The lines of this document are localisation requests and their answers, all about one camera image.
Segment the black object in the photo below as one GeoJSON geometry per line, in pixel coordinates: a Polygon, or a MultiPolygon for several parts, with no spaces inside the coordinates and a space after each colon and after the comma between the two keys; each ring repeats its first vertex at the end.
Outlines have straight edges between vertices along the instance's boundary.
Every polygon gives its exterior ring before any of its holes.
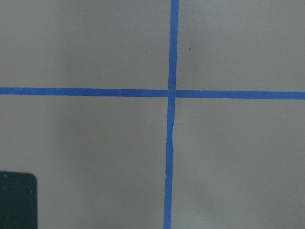
{"type": "Polygon", "coordinates": [[[0,172],[0,229],[37,229],[37,179],[0,172]]]}

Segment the gray surface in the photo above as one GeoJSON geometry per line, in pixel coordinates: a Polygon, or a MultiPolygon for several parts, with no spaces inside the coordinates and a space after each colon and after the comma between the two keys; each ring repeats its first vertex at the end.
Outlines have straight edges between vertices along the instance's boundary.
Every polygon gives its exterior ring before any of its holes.
{"type": "Polygon", "coordinates": [[[177,99],[173,229],[305,228],[304,103],[177,99]]]}
{"type": "Polygon", "coordinates": [[[304,11],[303,0],[181,0],[177,88],[304,91],[304,11]]]}
{"type": "Polygon", "coordinates": [[[1,86],[166,89],[170,0],[1,0],[1,86]]]}
{"type": "Polygon", "coordinates": [[[0,170],[38,179],[40,229],[163,226],[166,99],[0,97],[0,170]]]}
{"type": "MultiPolygon", "coordinates": [[[[170,0],[0,3],[0,86],[167,88],[170,0]]],[[[178,89],[305,91],[305,1],[180,3],[178,89]]],[[[166,106],[0,96],[0,170],[37,176],[40,229],[160,229],[166,106]]],[[[304,101],[176,108],[173,229],[305,228],[304,101]]]]}

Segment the blue tape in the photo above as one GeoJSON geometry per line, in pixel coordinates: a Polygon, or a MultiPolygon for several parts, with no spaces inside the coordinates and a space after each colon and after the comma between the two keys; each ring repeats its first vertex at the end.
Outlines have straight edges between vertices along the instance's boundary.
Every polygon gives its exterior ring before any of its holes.
{"type": "Polygon", "coordinates": [[[164,97],[167,90],[149,89],[95,89],[95,88],[34,88],[0,87],[6,95],[65,95],[65,96],[116,96],[116,97],[164,97]]]}
{"type": "Polygon", "coordinates": [[[305,92],[268,92],[268,91],[193,91],[177,90],[177,98],[214,98],[214,99],[305,99],[305,92]]]}
{"type": "Polygon", "coordinates": [[[175,121],[179,0],[171,1],[170,53],[166,128],[164,229],[171,228],[173,193],[173,125],[175,121]]]}

